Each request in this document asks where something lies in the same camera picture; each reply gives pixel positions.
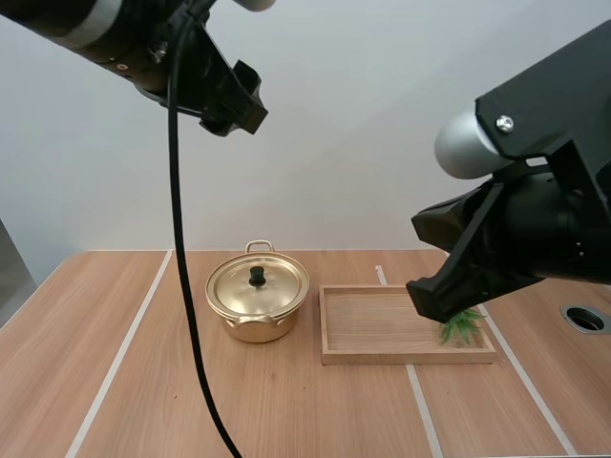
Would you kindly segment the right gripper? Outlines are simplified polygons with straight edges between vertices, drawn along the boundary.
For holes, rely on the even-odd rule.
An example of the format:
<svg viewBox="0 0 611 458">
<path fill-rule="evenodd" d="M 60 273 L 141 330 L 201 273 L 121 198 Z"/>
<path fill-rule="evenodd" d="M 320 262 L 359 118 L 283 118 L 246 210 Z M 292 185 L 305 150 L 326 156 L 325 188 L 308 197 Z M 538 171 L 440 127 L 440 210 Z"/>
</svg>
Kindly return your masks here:
<svg viewBox="0 0 611 458">
<path fill-rule="evenodd" d="M 449 255 L 435 275 L 406 284 L 420 316 L 447 323 L 536 277 L 579 278 L 582 230 L 556 179 L 529 175 L 507 195 L 505 184 L 486 182 L 411 219 L 421 241 Z"/>
</svg>

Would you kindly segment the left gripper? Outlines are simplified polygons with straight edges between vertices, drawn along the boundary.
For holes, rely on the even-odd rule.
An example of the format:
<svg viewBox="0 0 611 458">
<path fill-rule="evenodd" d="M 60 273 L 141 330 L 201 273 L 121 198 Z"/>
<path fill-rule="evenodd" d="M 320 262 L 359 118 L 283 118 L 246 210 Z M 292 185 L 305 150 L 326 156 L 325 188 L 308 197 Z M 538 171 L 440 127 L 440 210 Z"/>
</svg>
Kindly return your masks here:
<svg viewBox="0 0 611 458">
<path fill-rule="evenodd" d="M 235 130 L 254 135 L 268 115 L 259 74 L 241 60 L 230 67 L 203 22 L 194 23 L 184 39 L 178 30 L 168 36 L 173 42 L 161 68 L 168 80 L 176 74 L 177 111 L 198 117 L 212 135 L 225 137 Z M 238 92 L 238 81 L 245 93 Z"/>
</svg>

